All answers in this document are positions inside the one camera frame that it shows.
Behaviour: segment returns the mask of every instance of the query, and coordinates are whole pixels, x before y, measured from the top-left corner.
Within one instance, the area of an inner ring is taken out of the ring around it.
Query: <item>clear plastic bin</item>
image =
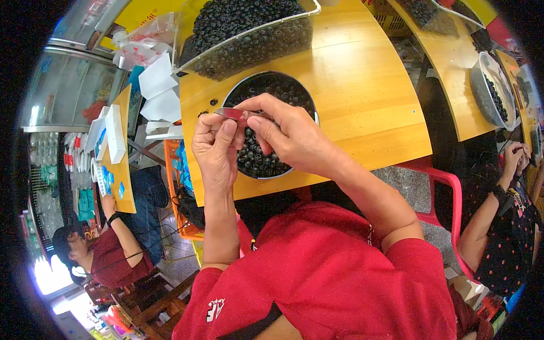
[[[398,0],[398,3],[422,30],[459,38],[460,27],[456,22],[462,22],[469,35],[485,28],[481,23],[440,5],[436,0]]]
[[[484,75],[493,82],[498,96],[503,102],[508,116],[506,122],[500,117]],[[514,96],[503,70],[487,52],[480,52],[478,61],[471,69],[470,82],[472,94],[483,116],[490,123],[505,128],[507,131],[513,131],[516,124]]]
[[[187,1],[180,9],[174,37],[174,73],[198,73],[221,81],[251,67],[312,48],[316,0],[299,0],[305,13],[279,19],[235,35],[194,55],[193,28],[205,0]]]

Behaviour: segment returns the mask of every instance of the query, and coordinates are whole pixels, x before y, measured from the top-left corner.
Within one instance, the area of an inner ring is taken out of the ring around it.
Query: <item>glass display case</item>
[[[130,0],[77,0],[59,21],[49,44],[79,50],[104,50],[100,42]]]
[[[110,59],[48,46],[29,85],[21,127],[25,132],[87,132],[126,77]]]

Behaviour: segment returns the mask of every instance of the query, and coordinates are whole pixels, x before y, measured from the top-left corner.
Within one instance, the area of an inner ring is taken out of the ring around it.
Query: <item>plastic bowl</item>
[[[310,101],[311,101],[311,104],[312,104],[312,107],[314,108],[314,111],[312,112],[313,113],[313,119],[314,121],[316,122],[317,125],[319,125],[319,116],[315,110],[315,103],[313,102],[313,98],[312,96],[310,95],[310,92],[304,87],[304,85],[302,85],[298,80],[296,80],[295,78],[285,74],[285,73],[282,73],[282,72],[276,72],[276,71],[264,71],[264,72],[259,72],[259,73],[256,73],[252,76],[249,76],[245,79],[242,79],[238,84],[236,84],[232,89],[231,91],[226,95],[225,97],[225,100],[223,102],[223,105],[222,106],[225,106],[225,103],[229,102],[229,101],[232,101],[232,95],[234,94],[234,92],[238,89],[240,89],[240,87],[243,87],[243,86],[249,86],[249,84],[251,83],[255,83],[255,82],[263,82],[263,83],[266,83],[267,81],[269,81],[267,78],[269,77],[283,77],[285,78],[286,82],[293,82],[296,84],[296,86],[300,89],[300,90],[303,90],[306,92],[306,94],[308,95],[308,97],[310,98]],[[249,176],[248,174],[244,173],[243,171],[240,170],[240,168],[238,168],[238,171],[240,171],[241,173],[243,173],[244,175],[248,176],[248,177],[251,177],[251,178],[255,178],[255,177],[252,177],[252,176]],[[256,177],[256,179],[258,180],[273,180],[274,178],[278,178],[278,177],[281,177],[281,176],[284,176],[288,173],[290,173],[291,171],[293,171],[293,168],[290,168],[289,170],[287,170],[286,172],[280,174],[280,175],[276,175],[276,176],[272,176],[272,177]]]
[[[506,122],[500,118],[484,75],[494,83],[494,87],[503,101],[508,118]],[[478,61],[471,69],[470,82],[476,104],[486,120],[498,127],[505,128],[507,131],[513,131],[516,125],[514,96],[503,70],[487,52],[480,52]]]

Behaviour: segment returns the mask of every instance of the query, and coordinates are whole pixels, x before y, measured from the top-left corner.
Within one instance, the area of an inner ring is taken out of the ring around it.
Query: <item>jeans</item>
[[[136,213],[126,214],[123,221],[147,251],[153,265],[157,265],[163,254],[157,208],[168,203],[160,165],[131,173],[131,184]]]

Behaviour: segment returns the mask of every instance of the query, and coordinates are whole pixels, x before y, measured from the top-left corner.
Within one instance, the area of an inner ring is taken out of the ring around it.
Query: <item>black hair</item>
[[[68,236],[73,233],[73,228],[70,227],[60,227],[55,231],[55,234],[53,235],[53,249],[55,252],[55,255],[59,257],[59,260],[64,263],[64,265],[68,268],[68,271],[70,272],[70,277],[72,278],[72,281],[81,286],[85,282],[85,278],[81,276],[76,276],[72,273],[73,267],[79,267],[79,264],[70,259],[69,253],[72,251],[72,248],[70,248],[70,245],[68,244]]]

